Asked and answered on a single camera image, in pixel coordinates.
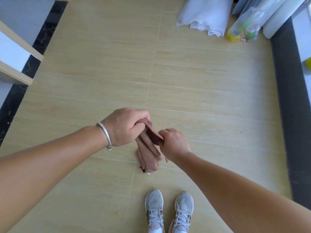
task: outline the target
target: bracelet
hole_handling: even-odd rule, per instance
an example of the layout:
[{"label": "bracelet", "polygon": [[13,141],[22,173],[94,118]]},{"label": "bracelet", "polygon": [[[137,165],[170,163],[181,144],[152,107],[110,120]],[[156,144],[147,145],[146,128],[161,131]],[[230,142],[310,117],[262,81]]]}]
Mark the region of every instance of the bracelet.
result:
[{"label": "bracelet", "polygon": [[111,150],[112,146],[111,146],[111,141],[110,141],[110,137],[108,135],[107,130],[105,129],[105,127],[101,123],[96,123],[96,125],[98,125],[99,127],[101,127],[101,129],[103,129],[103,132],[105,133],[107,140],[108,140],[108,144],[109,144],[109,146],[107,147],[107,150]]}]

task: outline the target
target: plastic bag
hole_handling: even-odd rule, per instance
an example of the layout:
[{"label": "plastic bag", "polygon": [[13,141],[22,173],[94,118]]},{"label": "plastic bag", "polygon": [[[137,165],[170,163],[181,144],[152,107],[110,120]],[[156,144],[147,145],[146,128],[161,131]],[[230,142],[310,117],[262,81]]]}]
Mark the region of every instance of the plastic bag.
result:
[{"label": "plastic bag", "polygon": [[224,36],[233,0],[187,0],[176,26],[188,25],[208,35]]},{"label": "plastic bag", "polygon": [[262,0],[257,7],[250,7],[227,31],[230,42],[249,42],[257,39],[258,32],[267,21],[272,6],[281,0]]}]

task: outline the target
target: foot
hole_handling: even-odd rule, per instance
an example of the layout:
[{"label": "foot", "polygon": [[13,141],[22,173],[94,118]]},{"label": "foot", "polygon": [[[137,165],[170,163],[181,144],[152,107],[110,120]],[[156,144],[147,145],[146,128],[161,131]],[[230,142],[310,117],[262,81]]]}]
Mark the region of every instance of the foot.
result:
[{"label": "foot", "polygon": [[188,233],[193,210],[192,196],[184,191],[181,192],[175,200],[175,219],[169,227],[169,233]]},{"label": "foot", "polygon": [[151,190],[145,199],[145,209],[148,218],[149,233],[162,233],[163,225],[163,196],[161,191]]}]

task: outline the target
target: black marble trim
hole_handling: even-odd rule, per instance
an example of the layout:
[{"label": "black marble trim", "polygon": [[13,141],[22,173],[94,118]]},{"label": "black marble trim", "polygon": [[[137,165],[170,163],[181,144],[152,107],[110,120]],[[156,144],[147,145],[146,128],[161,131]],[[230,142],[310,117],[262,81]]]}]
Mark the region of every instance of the black marble trim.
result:
[{"label": "black marble trim", "polygon": [[[53,7],[51,8],[50,13],[33,44],[33,48],[41,54],[44,54],[66,5],[66,1],[55,1]],[[30,55],[22,70],[22,73],[26,74],[30,78],[34,78],[40,63],[41,62],[37,58]],[[0,146],[11,125],[11,122],[13,121],[18,107],[21,104],[27,88],[28,86],[26,85],[14,84],[0,109]]]},{"label": "black marble trim", "polygon": [[271,45],[292,196],[311,210],[311,107],[292,18]]}]

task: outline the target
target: brown cloth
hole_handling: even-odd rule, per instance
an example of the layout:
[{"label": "brown cloth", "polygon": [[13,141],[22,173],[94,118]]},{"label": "brown cloth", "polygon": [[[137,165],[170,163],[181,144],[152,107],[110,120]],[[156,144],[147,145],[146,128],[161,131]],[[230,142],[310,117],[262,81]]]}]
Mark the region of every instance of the brown cloth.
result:
[{"label": "brown cloth", "polygon": [[143,132],[135,139],[138,145],[137,158],[141,165],[140,168],[143,172],[148,173],[157,171],[159,169],[158,161],[162,160],[163,156],[155,145],[159,145],[159,141],[163,141],[163,137],[153,128],[152,122],[148,119],[141,119],[136,123],[146,125]]}]

